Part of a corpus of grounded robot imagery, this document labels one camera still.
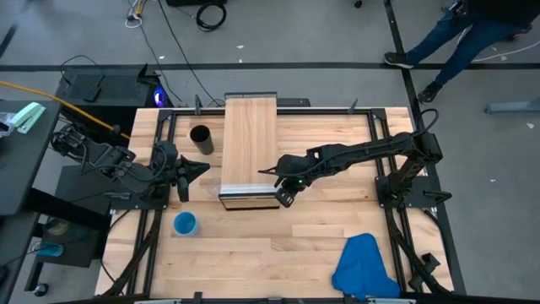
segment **concrete floor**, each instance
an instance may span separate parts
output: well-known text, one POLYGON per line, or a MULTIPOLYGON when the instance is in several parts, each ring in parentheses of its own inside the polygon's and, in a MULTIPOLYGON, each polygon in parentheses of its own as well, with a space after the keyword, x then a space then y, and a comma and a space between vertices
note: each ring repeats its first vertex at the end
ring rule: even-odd
MULTIPOLYGON (((414 46, 441 16, 444 1, 394 0, 393 7, 406 49, 414 46)), ((127 0, 34 1, 23 13, 22 3, 0 3, 0 35, 17 22, 18 30, 0 58, 5 65, 55 65, 84 54, 99 64, 154 63, 140 30, 124 27, 127 0)), ((349 0, 230 0, 229 17, 213 33, 202 33, 185 14, 165 7, 192 63, 223 62, 380 62, 394 50, 381 0, 365 0, 354 9, 349 0)), ((185 8, 194 13, 196 8, 185 8)), ((148 0, 144 29, 162 63, 184 63, 170 36, 158 4, 148 0)), ((540 20, 518 41, 500 42, 480 57, 513 51, 540 40, 540 20)), ((456 39, 426 62, 444 62, 456 39)), ((538 48, 487 62, 540 63, 538 48)), ((73 64, 87 64, 84 60, 73 64)), ((437 74, 413 70, 420 91, 437 74)), ((173 90, 192 101, 199 94, 188 71, 166 71, 173 90)), ((408 106, 399 70, 272 69, 206 70, 197 75, 214 97, 231 91, 277 91, 282 97, 307 97, 313 106, 408 106)), ((453 193, 447 203, 463 279, 470 295, 540 300, 540 207, 536 184, 540 169, 538 114, 486 115, 489 102, 530 100, 540 95, 538 70, 467 70, 450 82, 433 107, 441 118, 434 131, 445 158, 437 165, 441 186, 453 193)), ((58 72, 0 73, 0 80, 53 93, 58 72)), ((4 100, 39 100, 0 87, 4 100)), ((53 193, 61 166, 55 153, 46 154, 35 186, 53 193)), ((50 294, 35 298, 23 287, 31 265, 28 256, 12 303, 47 303, 89 298, 99 265, 76 269, 46 265, 41 281, 50 294)))

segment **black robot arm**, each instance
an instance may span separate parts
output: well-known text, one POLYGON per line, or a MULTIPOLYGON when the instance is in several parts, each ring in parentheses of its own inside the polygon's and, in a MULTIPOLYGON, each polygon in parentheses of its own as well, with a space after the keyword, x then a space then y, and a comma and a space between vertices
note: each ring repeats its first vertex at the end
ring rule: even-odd
POLYGON ((407 161, 399 171, 388 176, 385 193, 396 200, 410 193, 413 178, 426 164, 437 163, 442 159, 437 138, 424 130, 399 133, 390 138, 352 146, 326 144, 308 149, 303 157, 284 155, 275 167, 259 172, 278 176, 275 184, 275 187, 279 187, 276 199, 288 208, 298 192, 304 191, 321 177, 334 176, 353 164, 395 155, 407 156, 407 161))
POLYGON ((155 157, 149 166, 133 162, 136 155, 123 147, 98 144, 84 135, 83 128, 66 125, 55 132, 52 148, 81 163, 82 174, 98 171, 118 182, 142 200, 158 197, 164 187, 176 186, 180 201, 189 200, 188 185, 210 168, 209 164, 178 158, 173 143, 154 145, 155 157))

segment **blue towel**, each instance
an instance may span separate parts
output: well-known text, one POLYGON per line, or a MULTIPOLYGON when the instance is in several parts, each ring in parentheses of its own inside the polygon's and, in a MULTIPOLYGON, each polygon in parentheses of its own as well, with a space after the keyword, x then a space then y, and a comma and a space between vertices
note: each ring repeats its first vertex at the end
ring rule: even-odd
POLYGON ((399 297, 399 285, 386 275, 375 238, 365 233, 347 240, 332 285, 359 300, 366 296, 399 297))

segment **yellow cable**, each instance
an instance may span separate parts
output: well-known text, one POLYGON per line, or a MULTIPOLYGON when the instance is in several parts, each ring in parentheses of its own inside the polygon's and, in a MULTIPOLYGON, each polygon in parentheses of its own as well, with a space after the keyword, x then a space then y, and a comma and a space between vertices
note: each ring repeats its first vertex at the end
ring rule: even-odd
MULTIPOLYGON (((9 88, 13 88, 13 89, 17 89, 17 90, 22 90, 24 92, 29 92, 29 93, 32 93, 32 94, 37 94, 37 95, 41 95, 41 96, 45 96, 47 98, 51 98, 52 100, 55 100, 55 101, 58 101, 60 102, 63 106, 65 106, 66 108, 68 109, 71 109, 75 112, 77 112, 78 114, 88 118, 89 120, 91 120, 92 122, 95 122, 97 124, 99 124, 100 126, 104 127, 104 128, 108 128, 109 130, 113 130, 114 128, 109 125, 108 123, 106 122, 102 122, 100 119, 96 118, 96 117, 93 117, 91 116, 89 113, 81 110, 80 108, 70 104, 69 102, 65 101, 65 100, 62 100, 54 95, 50 95, 50 94, 47 94, 45 92, 41 92, 39 90, 33 90, 33 89, 29 89, 29 88, 25 88, 23 86, 20 86, 20 85, 16 85, 16 84, 12 84, 12 83, 9 83, 9 82, 5 82, 5 81, 0 81, 0 85, 3 85, 3 86, 7 86, 9 88)), ((129 135, 126 135, 124 133, 120 133, 120 135, 123 137, 123 138, 126 138, 126 139, 129 139, 129 135)))

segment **blue light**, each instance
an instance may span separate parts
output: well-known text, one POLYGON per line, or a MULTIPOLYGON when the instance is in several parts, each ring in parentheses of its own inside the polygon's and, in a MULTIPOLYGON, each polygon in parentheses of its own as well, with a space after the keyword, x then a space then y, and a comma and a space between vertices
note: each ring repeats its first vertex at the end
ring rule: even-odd
POLYGON ((157 88, 155 88, 154 104, 157 107, 165 107, 166 100, 167 100, 167 94, 165 93, 165 90, 163 90, 163 87, 160 85, 157 88))

